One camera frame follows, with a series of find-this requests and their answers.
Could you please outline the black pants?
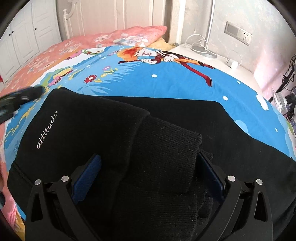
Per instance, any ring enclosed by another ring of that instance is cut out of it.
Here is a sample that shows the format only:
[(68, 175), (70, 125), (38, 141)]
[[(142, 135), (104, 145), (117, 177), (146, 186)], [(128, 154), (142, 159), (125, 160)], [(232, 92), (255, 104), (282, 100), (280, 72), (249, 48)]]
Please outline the black pants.
[(295, 161), (213, 101), (54, 89), (21, 139), (8, 189), (27, 214), (36, 180), (56, 182), (99, 155), (99, 173), (76, 205), (95, 240), (197, 240), (216, 204), (199, 176), (200, 151), (226, 175), (261, 179), (273, 240), (295, 240)]

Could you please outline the pink floral quilt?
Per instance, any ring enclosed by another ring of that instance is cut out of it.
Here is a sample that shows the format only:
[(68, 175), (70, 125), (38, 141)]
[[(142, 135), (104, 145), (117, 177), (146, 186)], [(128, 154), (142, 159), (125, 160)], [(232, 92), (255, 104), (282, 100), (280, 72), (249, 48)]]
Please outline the pink floral quilt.
[[(111, 78), (119, 78), (126, 74), (112, 64), (95, 67), (95, 60), (109, 59), (125, 46), (147, 48), (150, 44), (163, 38), (165, 26), (131, 27), (116, 30), (107, 34), (78, 36), (49, 47), (47, 50), (30, 60), (16, 72), (16, 75), (1, 90), (1, 96), (34, 85), (43, 85), (46, 92), (52, 88), (71, 87), (83, 90), (87, 94), (107, 94), (107, 84)], [(20, 212), (7, 187), (8, 170), (15, 158), (24, 124), (29, 115), (40, 107), (41, 102), (31, 102), (29, 107), (22, 108), (13, 123), (1, 124), (1, 194), (5, 203), (1, 211), (8, 224), (20, 237), (24, 236), (25, 226)]]

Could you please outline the white wardrobe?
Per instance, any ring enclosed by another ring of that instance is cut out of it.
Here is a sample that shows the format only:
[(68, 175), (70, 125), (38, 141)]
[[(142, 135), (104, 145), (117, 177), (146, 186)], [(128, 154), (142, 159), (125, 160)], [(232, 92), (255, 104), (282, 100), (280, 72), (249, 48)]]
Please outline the white wardrobe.
[(55, 0), (29, 1), (1, 37), (1, 84), (27, 62), (61, 42)]

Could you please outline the white bed headboard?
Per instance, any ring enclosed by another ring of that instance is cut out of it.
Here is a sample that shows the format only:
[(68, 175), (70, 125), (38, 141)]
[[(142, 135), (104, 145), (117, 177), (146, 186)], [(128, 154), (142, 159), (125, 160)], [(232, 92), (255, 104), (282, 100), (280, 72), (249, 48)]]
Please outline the white bed headboard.
[(111, 33), (134, 26), (167, 26), (165, 39), (180, 43), (186, 1), (69, 1), (63, 10), (66, 38)]

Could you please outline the blue cartoon bed sheet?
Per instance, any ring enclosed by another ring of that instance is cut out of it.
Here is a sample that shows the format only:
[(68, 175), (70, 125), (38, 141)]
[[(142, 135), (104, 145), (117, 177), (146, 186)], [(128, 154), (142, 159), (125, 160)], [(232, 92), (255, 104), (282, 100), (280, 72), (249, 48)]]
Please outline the blue cartoon bed sheet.
[[(113, 63), (118, 70), (127, 72), (119, 78), (111, 78), (111, 84), (106, 85), (109, 89), (107, 94), (87, 94), (85, 89), (78, 90), (64, 86), (60, 88), (98, 97), (142, 97), (217, 102), (246, 134), (277, 149), (295, 161), (286, 119), (262, 95), (232, 76), (182, 55), (131, 46), (125, 46), (109, 59), (95, 60), (94, 66), (102, 67), (107, 63)], [(39, 99), (23, 104), (6, 122), (13, 123), (19, 110), (29, 107), (31, 102), (40, 101), (42, 105), (52, 90), (60, 88), (52, 88), (49, 92), (45, 89), (45, 93)], [(22, 137), (41, 105), (35, 113), (29, 115), (29, 120), (23, 127)], [(16, 206), (26, 217), (17, 203)]]

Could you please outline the white charger adapter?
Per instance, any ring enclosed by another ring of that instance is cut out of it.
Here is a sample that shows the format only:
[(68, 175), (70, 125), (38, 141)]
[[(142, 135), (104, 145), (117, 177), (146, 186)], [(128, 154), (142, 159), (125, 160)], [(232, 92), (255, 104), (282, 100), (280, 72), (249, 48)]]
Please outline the white charger adapter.
[(239, 63), (233, 59), (229, 59), (227, 65), (232, 69), (236, 69), (239, 66)]

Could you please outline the yellow pillow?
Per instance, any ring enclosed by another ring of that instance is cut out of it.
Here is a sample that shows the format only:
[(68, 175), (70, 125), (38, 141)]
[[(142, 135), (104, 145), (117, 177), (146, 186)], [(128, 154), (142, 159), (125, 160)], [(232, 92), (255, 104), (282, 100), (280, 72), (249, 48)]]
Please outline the yellow pillow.
[(148, 48), (163, 50), (163, 51), (170, 51), (174, 48), (174, 46), (167, 43), (163, 38), (159, 38), (157, 41), (153, 42), (148, 46)]

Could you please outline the white nightstand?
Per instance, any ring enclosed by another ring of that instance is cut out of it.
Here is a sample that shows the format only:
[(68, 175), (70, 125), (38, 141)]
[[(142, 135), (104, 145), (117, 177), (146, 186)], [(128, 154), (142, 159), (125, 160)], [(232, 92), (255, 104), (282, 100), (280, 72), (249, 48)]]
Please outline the white nightstand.
[(222, 57), (217, 58), (208, 58), (199, 53), (192, 51), (189, 47), (185, 47), (184, 44), (181, 44), (173, 49), (171, 52), (183, 55), (185, 57), (189, 57), (198, 61), (201, 61), (205, 64), (211, 65), (212, 67), (236, 78), (238, 81), (243, 82), (251, 89), (256, 91), (258, 94), (262, 95), (262, 91), (255, 80), (253, 73), (243, 68), (242, 66), (238, 66), (237, 68), (230, 68), (226, 64), (226, 59)]

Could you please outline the white floor lamp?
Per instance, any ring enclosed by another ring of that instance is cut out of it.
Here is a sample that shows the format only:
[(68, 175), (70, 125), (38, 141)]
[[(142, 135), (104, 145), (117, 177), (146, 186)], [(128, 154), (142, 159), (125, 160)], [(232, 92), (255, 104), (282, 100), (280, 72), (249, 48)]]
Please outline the white floor lamp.
[(216, 59), (217, 55), (208, 49), (213, 26), (216, 1), (197, 1), (199, 4), (196, 17), (196, 42), (192, 45), (195, 53), (207, 58)]

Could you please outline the grey wall socket panel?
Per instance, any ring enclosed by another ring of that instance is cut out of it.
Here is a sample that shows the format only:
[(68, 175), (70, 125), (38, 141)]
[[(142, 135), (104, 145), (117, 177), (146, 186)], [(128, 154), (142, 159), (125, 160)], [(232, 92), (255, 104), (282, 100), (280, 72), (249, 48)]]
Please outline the grey wall socket panel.
[(247, 32), (243, 28), (238, 27), (231, 22), (226, 22), (224, 33), (235, 38), (236, 40), (239, 40), (241, 43), (250, 46), (252, 34)]

